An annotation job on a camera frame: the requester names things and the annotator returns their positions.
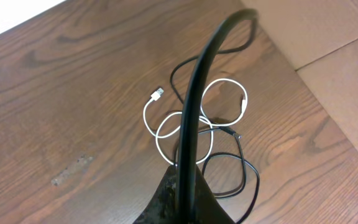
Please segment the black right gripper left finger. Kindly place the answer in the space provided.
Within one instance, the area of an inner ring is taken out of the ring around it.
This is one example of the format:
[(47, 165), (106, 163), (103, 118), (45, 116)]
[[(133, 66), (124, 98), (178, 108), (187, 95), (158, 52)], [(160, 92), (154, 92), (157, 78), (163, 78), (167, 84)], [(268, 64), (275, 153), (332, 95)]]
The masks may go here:
[(177, 170), (169, 166), (152, 199), (133, 224), (176, 223), (175, 191)]

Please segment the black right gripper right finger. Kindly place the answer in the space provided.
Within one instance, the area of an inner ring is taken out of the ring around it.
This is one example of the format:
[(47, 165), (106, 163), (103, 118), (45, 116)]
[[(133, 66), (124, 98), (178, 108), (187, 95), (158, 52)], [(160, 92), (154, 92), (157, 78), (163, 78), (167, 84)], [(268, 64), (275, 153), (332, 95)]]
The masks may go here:
[(194, 216), (193, 223), (196, 224), (234, 224), (215, 199), (198, 167), (195, 171)]

